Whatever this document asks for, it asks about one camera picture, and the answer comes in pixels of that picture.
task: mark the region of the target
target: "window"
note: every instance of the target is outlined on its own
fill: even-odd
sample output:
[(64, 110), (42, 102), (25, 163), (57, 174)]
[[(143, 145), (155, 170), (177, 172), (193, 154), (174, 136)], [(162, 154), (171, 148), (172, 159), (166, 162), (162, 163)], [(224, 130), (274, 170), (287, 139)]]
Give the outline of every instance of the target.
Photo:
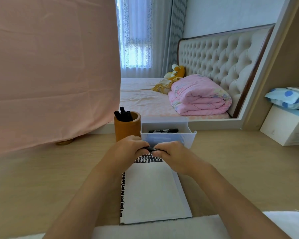
[(116, 0), (122, 68), (152, 66), (152, 0)]

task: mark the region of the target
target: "pink comforter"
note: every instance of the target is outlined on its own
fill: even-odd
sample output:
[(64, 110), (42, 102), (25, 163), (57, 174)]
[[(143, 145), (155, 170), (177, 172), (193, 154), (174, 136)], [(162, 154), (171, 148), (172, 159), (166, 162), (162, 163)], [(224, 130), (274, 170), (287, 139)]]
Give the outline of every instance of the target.
[(168, 97), (182, 116), (204, 116), (225, 113), (231, 97), (219, 85), (200, 75), (186, 76), (171, 86)]

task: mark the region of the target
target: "white box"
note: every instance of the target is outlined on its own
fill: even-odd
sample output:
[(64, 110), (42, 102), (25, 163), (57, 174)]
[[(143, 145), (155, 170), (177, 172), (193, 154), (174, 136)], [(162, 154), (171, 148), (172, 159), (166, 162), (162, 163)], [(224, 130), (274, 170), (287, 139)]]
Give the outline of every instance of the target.
[[(150, 130), (178, 128), (178, 133), (148, 133)], [(190, 148), (197, 131), (193, 133), (188, 127), (188, 117), (142, 117), (140, 134), (142, 140), (151, 147), (161, 142), (180, 141)]]
[(273, 105), (260, 132), (282, 146), (299, 145), (299, 110)]

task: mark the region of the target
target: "forearm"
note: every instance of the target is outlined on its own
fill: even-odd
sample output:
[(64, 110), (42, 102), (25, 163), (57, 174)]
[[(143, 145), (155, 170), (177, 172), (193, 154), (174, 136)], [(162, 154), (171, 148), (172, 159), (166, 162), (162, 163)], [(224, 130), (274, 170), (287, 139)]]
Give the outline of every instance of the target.
[(72, 201), (48, 229), (44, 239), (91, 238), (104, 197), (113, 181), (112, 175), (98, 166), (93, 168)]
[(231, 238), (290, 239), (212, 165), (199, 162), (193, 167), (192, 177), (215, 207)]

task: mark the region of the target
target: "hand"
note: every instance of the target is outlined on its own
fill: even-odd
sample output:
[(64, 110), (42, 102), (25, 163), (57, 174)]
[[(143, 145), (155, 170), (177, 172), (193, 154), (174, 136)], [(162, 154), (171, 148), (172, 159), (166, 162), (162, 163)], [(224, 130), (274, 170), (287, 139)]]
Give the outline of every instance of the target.
[(149, 154), (149, 144), (140, 137), (128, 136), (116, 142), (104, 155), (97, 167), (112, 175), (120, 175), (125, 172), (133, 162), (141, 155)]
[(179, 141), (163, 142), (157, 144), (154, 148), (164, 151), (154, 151), (154, 157), (162, 158), (175, 172), (186, 174), (192, 177), (195, 166), (203, 162), (191, 150), (185, 148)]

